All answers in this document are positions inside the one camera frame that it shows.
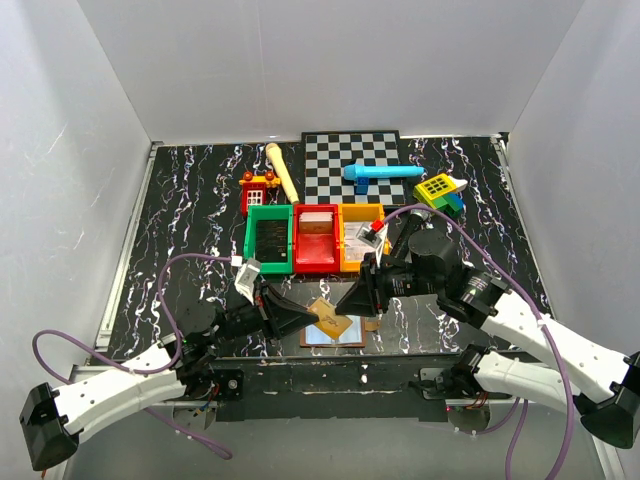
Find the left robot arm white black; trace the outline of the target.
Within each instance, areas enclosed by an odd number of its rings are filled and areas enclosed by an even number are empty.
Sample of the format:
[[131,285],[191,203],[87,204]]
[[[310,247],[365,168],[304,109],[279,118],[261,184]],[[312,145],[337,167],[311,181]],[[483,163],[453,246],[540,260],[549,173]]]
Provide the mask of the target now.
[[216,353],[237,338],[260,333],[280,340],[317,320],[262,282],[253,300],[238,296],[228,310],[192,304],[177,321],[181,337],[167,335],[117,367],[58,388],[34,387],[19,416],[33,470],[59,465],[95,433],[156,403],[241,399],[243,372],[216,366]]

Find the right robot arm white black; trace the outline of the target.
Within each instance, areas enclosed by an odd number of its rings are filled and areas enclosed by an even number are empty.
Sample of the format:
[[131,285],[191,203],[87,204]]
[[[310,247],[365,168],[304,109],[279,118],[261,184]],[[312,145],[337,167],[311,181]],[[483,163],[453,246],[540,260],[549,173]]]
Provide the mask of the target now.
[[639,433],[637,354],[607,349],[534,313],[505,282],[464,264],[454,243],[437,230],[418,231],[405,245],[407,261],[367,254],[336,313],[375,317],[393,298],[433,295],[442,312],[509,341],[536,361],[520,362],[471,345],[449,371],[427,381],[432,395],[500,393],[569,409],[601,441],[621,449],[633,446]]

